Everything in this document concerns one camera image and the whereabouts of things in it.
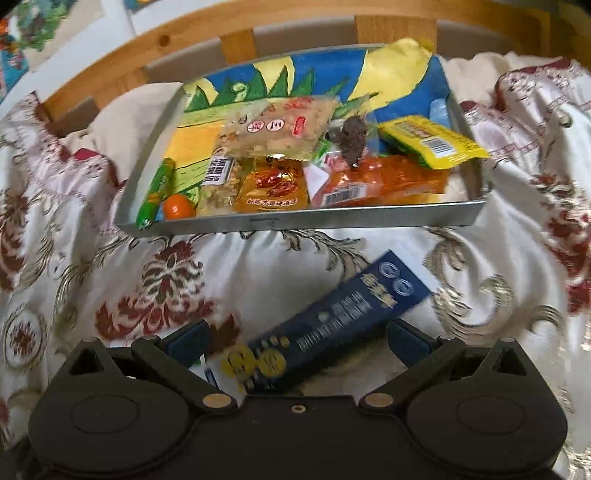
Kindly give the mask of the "clear rice cracker bag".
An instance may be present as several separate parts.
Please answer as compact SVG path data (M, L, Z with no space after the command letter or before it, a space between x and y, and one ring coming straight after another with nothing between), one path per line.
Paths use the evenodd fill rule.
M339 98L327 95L256 100L226 117L214 151L232 158L311 160L338 106Z

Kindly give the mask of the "orange mandarin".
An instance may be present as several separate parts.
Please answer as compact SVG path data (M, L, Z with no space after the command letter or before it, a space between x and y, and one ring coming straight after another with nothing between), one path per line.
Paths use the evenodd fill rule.
M172 194L162 202L163 217L167 221L193 218L195 208L183 194Z

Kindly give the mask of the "mixed nuts clear bag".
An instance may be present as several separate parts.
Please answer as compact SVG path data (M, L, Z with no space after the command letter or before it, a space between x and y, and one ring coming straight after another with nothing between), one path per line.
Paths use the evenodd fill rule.
M200 185L197 215L215 216L235 212L235 201L252 166L252 159L212 156Z

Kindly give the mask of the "colourful kids drawing left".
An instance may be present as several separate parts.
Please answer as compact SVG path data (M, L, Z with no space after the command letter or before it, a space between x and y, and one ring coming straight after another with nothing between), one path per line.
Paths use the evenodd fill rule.
M1 19L1 100L50 54L77 1L21 1Z

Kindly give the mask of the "wooden bed frame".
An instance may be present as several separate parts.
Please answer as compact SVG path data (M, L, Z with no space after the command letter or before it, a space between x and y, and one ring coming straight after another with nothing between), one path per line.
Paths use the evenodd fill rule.
M481 27L507 38L520 54L567 56L590 63L589 23L494 1L223 1L158 26L107 54L45 99L54 120L91 99L102 109L146 83L145 67L212 38L228 64L256 59L257 27L329 16L352 16L360 43L406 36L435 43L438 22Z

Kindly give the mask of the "blue white stick packet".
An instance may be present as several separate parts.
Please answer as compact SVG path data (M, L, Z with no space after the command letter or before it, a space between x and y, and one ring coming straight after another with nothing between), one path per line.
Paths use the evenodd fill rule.
M389 250L297 315L209 360L205 378L236 398L286 394L423 303L436 287L426 267Z

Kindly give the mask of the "floral satin bed cover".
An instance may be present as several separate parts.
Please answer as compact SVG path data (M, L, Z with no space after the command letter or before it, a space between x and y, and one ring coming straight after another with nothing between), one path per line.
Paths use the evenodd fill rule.
M284 230L136 239L113 224L124 182L71 153L27 96L1 119L1 445L85 337L124 345L211 322L259 335L389 250L437 279L408 315L426 333L515 337L563 407L560 475L590 475L590 72L484 53L443 68L490 152L493 189L463 228Z

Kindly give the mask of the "yellow snack bar packet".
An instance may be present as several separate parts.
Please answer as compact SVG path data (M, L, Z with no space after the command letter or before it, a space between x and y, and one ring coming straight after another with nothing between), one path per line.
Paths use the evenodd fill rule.
M389 145L430 170L451 170L473 159L488 159L487 150L471 138L420 115L410 115L378 127Z

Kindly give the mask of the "green sausage stick packet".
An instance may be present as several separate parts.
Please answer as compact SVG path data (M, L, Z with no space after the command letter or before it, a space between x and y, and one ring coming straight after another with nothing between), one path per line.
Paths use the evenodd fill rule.
M168 190L174 166L174 160L166 157L156 169L136 215L136 227L139 230L147 229L155 222L160 204Z

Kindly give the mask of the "grey metal tray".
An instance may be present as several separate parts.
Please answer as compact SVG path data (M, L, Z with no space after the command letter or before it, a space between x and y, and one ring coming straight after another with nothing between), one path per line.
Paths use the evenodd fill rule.
M383 47L381 44L334 47ZM485 205L492 184L479 159L460 166L453 175L442 200L400 206L329 208L287 213L228 214L205 219L161 221L146 230L136 227L135 219L145 191L166 158L165 147L184 112L184 91L174 95L156 122L142 148L136 165L125 185L116 209L114 223L122 231L137 237L222 233L286 229L390 228L421 226L468 226L474 223Z

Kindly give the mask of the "brown orange snack packet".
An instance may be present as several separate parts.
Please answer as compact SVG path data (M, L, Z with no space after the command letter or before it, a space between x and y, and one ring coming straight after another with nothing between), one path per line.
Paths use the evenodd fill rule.
M257 159L245 176L233 209L238 213L308 208L308 187L300 161Z

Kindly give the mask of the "orange spicy tofu packet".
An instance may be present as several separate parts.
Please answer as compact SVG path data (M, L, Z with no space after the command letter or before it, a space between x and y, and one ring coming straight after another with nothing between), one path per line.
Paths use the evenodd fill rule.
M356 167L341 158L308 167L308 197L315 208L431 203L445 193L450 172L431 170L405 155L367 156Z

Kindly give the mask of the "dark dried meat packet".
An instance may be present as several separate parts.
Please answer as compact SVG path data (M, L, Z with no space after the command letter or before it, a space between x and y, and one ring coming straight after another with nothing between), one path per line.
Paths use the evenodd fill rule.
M367 147L368 133L369 126L366 120L360 115L353 115L345 119L332 134L332 142L339 146L342 159L349 168L356 169L360 166Z

